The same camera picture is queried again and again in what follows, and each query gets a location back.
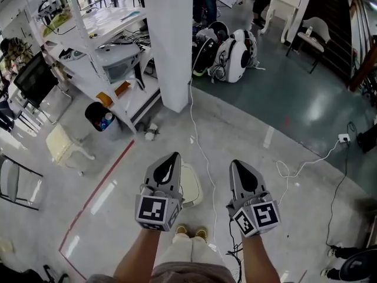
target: white stool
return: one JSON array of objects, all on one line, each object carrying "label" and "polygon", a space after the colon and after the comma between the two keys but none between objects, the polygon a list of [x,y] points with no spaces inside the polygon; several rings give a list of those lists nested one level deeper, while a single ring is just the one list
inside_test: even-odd
[{"label": "white stool", "polygon": [[193,167],[188,163],[181,164],[181,192],[184,198],[182,206],[189,208],[198,205],[203,200],[200,181]]},{"label": "white stool", "polygon": [[85,149],[77,144],[75,141],[70,139],[62,125],[59,123],[52,130],[52,132],[46,138],[47,148],[50,151],[52,157],[56,163],[60,166],[66,166],[73,169],[78,169],[79,165],[74,166],[67,165],[67,160],[71,157],[72,153],[75,151],[81,152],[86,158],[94,160],[95,157],[90,155]]}]

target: beige shoe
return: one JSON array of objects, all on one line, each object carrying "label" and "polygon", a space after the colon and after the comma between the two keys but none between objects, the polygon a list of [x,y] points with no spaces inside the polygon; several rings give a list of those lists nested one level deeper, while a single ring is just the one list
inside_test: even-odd
[{"label": "beige shoe", "polygon": [[207,242],[207,235],[208,235],[208,233],[207,233],[207,229],[205,227],[198,228],[198,230],[195,233],[195,237],[201,237],[206,242]]},{"label": "beige shoe", "polygon": [[176,234],[178,233],[184,233],[186,235],[189,235],[189,229],[187,228],[186,224],[178,224],[177,229],[176,229]]}]

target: trash bin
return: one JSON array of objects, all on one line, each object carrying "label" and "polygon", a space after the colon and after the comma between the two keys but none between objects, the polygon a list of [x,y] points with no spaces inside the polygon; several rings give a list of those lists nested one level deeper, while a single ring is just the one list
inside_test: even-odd
[{"label": "trash bin", "polygon": [[85,111],[85,117],[97,131],[108,139],[116,140],[119,138],[122,130],[117,117],[100,102],[91,103]]}]

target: forearm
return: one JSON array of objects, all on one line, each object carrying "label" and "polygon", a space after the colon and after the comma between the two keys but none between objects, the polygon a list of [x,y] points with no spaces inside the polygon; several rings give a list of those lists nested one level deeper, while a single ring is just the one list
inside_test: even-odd
[{"label": "forearm", "polygon": [[279,276],[264,249],[260,235],[242,237],[246,283],[279,283]]},{"label": "forearm", "polygon": [[142,229],[114,273],[121,283],[149,283],[156,258],[159,231]]}]

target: sneaker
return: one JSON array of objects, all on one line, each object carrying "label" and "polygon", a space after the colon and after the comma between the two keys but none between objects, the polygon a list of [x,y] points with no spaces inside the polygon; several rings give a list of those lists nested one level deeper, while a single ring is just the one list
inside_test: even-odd
[{"label": "sneaker", "polygon": [[198,228],[195,233],[195,237],[201,237],[204,241],[207,242],[207,229],[205,227]]},{"label": "sneaker", "polygon": [[257,26],[260,27],[260,28],[263,28],[263,27],[264,27],[264,25],[263,25],[263,23],[261,22],[260,19],[253,19],[252,24],[257,25]]},{"label": "sneaker", "polygon": [[323,269],[323,270],[320,272],[320,276],[321,276],[321,277],[327,277],[327,276],[328,276],[328,272],[329,272],[329,269]]},{"label": "sneaker", "polygon": [[187,229],[186,224],[178,224],[177,229],[176,229],[176,234],[184,233],[184,234],[188,235],[189,234],[188,232],[189,232],[189,230]]},{"label": "sneaker", "polygon": [[330,251],[328,252],[328,256],[329,257],[334,257],[335,256],[335,253],[336,253],[336,250],[338,248],[341,248],[342,247],[342,244],[341,243],[338,243],[337,245],[333,245],[331,246],[331,249]]}]

